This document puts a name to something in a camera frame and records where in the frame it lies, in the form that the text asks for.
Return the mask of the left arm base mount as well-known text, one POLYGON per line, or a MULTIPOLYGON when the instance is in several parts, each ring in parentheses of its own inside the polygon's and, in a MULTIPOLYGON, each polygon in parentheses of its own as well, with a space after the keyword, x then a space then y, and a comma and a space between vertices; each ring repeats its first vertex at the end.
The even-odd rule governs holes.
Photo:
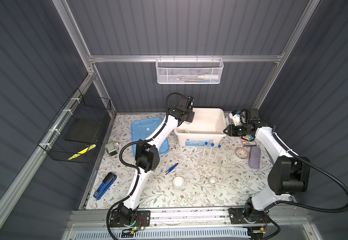
POLYGON ((121 213, 118 210, 113 210, 108 223, 112 228, 148 227, 150 225, 150 219, 151 211, 126 211, 126 213, 121 213))

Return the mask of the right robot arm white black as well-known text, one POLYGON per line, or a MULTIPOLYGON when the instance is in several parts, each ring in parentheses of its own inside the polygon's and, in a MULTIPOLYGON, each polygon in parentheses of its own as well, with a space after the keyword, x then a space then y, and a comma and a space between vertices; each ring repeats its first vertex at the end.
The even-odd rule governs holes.
POLYGON ((296 153, 279 139, 275 125, 260 116, 258 109, 234 110, 229 113, 229 119, 230 124, 224 129, 226 135, 260 141, 274 161, 267 186, 250 197, 239 210, 246 222, 255 223, 281 201, 290 203, 293 194, 305 192, 310 169, 294 157, 296 153))

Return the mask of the clear plastic test tube rack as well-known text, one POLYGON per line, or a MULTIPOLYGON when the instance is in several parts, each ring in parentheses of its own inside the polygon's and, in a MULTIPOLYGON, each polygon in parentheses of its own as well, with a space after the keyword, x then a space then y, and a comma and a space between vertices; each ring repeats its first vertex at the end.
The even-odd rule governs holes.
POLYGON ((200 147, 195 166, 200 171, 202 177, 209 178, 215 171, 221 168, 221 151, 221 145, 217 147, 200 147))

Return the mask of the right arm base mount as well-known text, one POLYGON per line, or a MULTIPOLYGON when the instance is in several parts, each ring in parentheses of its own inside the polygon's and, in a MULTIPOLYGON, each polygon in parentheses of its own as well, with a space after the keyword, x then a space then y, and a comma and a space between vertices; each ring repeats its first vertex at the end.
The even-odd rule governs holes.
POLYGON ((267 224, 264 212, 245 208, 229 208, 229 217, 232 224, 267 224))

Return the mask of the small white crucible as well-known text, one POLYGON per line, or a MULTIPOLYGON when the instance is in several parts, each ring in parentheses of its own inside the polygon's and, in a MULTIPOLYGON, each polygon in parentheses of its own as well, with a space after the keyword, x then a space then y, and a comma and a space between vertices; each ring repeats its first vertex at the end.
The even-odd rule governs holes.
POLYGON ((209 178, 209 183, 211 185, 216 185, 218 183, 218 179, 216 177, 210 177, 209 178))

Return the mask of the clear glass conical flask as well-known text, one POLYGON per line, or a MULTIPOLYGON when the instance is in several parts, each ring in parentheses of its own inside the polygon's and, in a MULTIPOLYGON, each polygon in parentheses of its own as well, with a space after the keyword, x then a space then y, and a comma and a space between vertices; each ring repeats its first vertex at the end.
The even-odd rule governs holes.
POLYGON ((181 134, 190 134, 190 132, 188 130, 180 130, 179 133, 181 133, 181 134))

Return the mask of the white plastic storage bin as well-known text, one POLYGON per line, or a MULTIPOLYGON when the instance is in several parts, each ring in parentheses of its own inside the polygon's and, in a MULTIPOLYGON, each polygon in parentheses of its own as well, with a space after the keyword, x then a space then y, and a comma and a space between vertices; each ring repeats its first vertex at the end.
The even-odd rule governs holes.
POLYGON ((204 143, 208 142, 208 146, 211 143, 218 146, 226 136, 223 133, 227 127, 224 111, 218 108, 194 108, 193 112, 195 112, 195 116, 192 123, 185 122, 174 130, 178 144, 203 147, 204 143), (180 130, 188 130, 190 134, 181 134, 180 130))

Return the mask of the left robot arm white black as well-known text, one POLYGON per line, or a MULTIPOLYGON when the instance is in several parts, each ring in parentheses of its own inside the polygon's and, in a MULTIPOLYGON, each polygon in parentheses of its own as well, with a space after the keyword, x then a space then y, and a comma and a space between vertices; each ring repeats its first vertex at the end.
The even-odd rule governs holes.
POLYGON ((170 93, 165 101, 165 118, 159 127, 146 139, 131 142, 121 149, 120 162, 136 170, 127 196, 117 204, 117 213, 127 224, 132 224, 137 218, 142 191, 150 174, 160 163, 161 145, 174 129, 184 122, 193 121, 193 102, 194 98, 191 96, 170 93), (124 151, 131 146, 136 146, 134 164, 128 164, 123 160, 124 151))

